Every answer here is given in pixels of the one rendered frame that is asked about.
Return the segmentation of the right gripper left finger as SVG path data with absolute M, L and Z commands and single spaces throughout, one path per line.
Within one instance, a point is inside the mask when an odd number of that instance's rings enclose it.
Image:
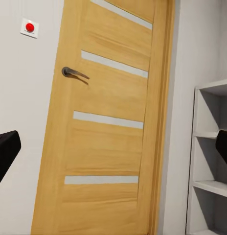
M 21 139 L 17 130 L 0 134 L 0 182 L 21 148 Z

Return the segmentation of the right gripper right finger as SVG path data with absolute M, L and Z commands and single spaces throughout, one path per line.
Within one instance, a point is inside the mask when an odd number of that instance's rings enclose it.
M 219 131 L 215 147 L 227 164 L 227 131 Z

